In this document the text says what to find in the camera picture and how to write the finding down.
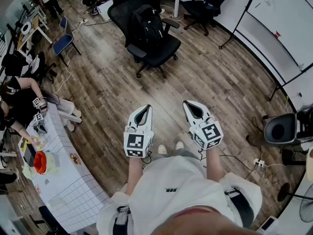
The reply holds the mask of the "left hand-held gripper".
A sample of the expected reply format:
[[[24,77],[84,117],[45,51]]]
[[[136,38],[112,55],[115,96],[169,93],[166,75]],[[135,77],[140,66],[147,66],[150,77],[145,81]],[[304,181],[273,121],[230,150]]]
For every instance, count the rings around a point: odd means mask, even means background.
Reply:
[[[127,157],[146,158],[154,136],[151,105],[139,107],[128,118],[124,131],[124,151]]]

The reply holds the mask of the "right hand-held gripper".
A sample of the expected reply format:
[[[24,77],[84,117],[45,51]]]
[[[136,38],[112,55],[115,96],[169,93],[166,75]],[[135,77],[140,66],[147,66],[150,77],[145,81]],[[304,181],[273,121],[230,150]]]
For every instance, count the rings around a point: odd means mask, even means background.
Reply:
[[[192,140],[202,149],[208,150],[221,143],[223,132],[218,121],[215,121],[211,116],[208,108],[196,101],[183,101],[183,109],[186,115],[187,122],[190,124],[189,131],[192,135]],[[197,123],[198,119],[207,118],[201,123]]]

